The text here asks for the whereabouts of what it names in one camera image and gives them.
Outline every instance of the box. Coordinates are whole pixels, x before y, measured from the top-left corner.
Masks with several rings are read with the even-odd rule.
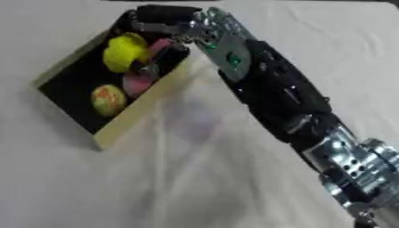
[[[47,70],[32,83],[44,96],[55,103],[67,117],[83,128],[101,150],[108,149],[140,117],[149,113],[159,98],[178,86],[182,86],[189,65],[188,60],[181,62],[177,68],[157,81],[116,117],[98,118],[94,115],[95,109],[91,105],[90,95],[92,91],[90,92],[83,87],[91,86],[95,88],[96,84],[115,84],[112,80],[120,80],[120,78],[118,76],[107,77],[105,81],[101,81],[105,79],[102,73],[106,72],[104,71],[106,67],[103,64],[102,66],[99,65],[98,70],[95,70],[95,72],[90,70],[91,67],[87,69],[81,66],[85,66],[85,64],[86,66],[91,66],[90,64],[96,66],[96,64],[102,62],[98,58],[101,58],[102,45],[104,45],[103,41],[106,39],[107,34],[108,31],[89,41],[66,59]],[[99,75],[101,76],[97,77],[95,75],[97,72],[100,72]],[[78,81],[79,86],[71,86],[76,81]]]

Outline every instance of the pink ball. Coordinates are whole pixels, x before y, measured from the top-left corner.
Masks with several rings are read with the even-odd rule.
[[[123,88],[131,98],[138,98],[152,86],[153,82],[149,77],[139,76],[133,72],[127,72],[123,76]]]

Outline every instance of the ball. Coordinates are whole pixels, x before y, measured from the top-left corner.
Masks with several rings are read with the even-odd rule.
[[[114,85],[102,85],[92,93],[92,104],[104,117],[114,117],[126,107],[126,97]]]
[[[123,76],[123,89],[131,98],[138,98],[140,95],[144,94],[153,83],[154,80],[150,77],[136,75],[130,71]]]
[[[146,62],[149,50],[145,40],[137,34],[125,34],[112,38],[105,49],[102,60],[115,73],[125,73],[133,61]]]

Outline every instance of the white cloth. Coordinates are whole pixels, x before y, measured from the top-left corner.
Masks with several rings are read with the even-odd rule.
[[[297,65],[361,138],[399,148],[393,5],[215,4]],[[105,152],[90,150],[71,121],[29,87],[134,6],[0,3],[0,226],[351,227],[317,175],[249,115],[197,52],[190,83]]]

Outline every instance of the silver motor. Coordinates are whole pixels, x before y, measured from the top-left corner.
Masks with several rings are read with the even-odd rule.
[[[377,139],[359,142],[338,126],[321,143],[304,152],[321,173],[326,190],[358,223],[397,227],[399,153]]]

